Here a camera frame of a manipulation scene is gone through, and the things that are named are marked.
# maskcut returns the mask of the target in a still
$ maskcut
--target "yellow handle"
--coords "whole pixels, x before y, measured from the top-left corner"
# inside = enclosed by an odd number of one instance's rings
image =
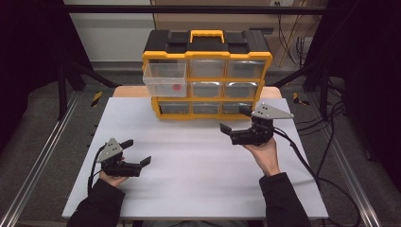
[[[224,43],[224,35],[222,30],[191,30],[190,43],[194,37],[220,37],[221,42]]]

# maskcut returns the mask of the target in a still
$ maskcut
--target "white tabletop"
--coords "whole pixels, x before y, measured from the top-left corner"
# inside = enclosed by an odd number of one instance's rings
[[[285,99],[261,99],[289,112]],[[126,219],[255,219],[265,217],[266,204],[258,181],[263,176],[252,155],[233,146],[219,123],[233,130],[250,127],[249,120],[158,119],[149,97],[111,97],[97,127],[62,216],[70,218],[87,196],[87,181],[97,150],[115,138],[133,139],[124,150],[128,163],[151,156],[139,178],[124,182],[127,195],[121,210]],[[274,120],[305,157],[292,119]],[[313,178],[298,160],[289,142],[278,135],[279,165],[285,171],[310,218],[327,218],[327,211]]]

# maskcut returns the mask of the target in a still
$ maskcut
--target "plastic drawer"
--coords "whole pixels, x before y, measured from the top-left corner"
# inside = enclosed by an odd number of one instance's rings
[[[189,73],[192,78],[221,78],[224,75],[225,60],[192,59]]]
[[[251,102],[223,102],[222,112],[224,114],[240,114],[240,107],[245,107],[250,110],[252,105]]]
[[[229,60],[227,64],[228,78],[262,78],[266,61],[263,60]]]
[[[161,114],[189,114],[188,102],[159,102]]]
[[[221,96],[222,83],[219,82],[192,82],[190,89],[193,97]]]
[[[193,114],[218,114],[220,102],[192,102]]]
[[[254,97],[258,83],[256,82],[226,82],[225,97]]]
[[[186,96],[185,61],[161,62],[149,62],[146,66],[143,81],[147,85],[150,95]]]

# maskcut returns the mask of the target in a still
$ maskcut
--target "human hand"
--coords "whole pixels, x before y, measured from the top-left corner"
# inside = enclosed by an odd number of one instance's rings
[[[261,146],[244,145],[245,149],[251,152],[254,160],[257,162],[266,176],[272,176],[280,173],[277,159],[277,146],[272,137],[268,143]]]
[[[119,185],[123,182],[125,182],[129,177],[114,177],[114,176],[109,176],[107,175],[103,170],[100,171],[99,173],[99,179],[103,180],[104,182],[108,183],[111,186],[114,187],[119,187]]]

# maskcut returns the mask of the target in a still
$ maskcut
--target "white wall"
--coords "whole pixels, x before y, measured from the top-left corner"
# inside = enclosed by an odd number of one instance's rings
[[[149,0],[64,0],[66,5],[150,5]],[[142,61],[152,14],[71,13],[90,61]]]

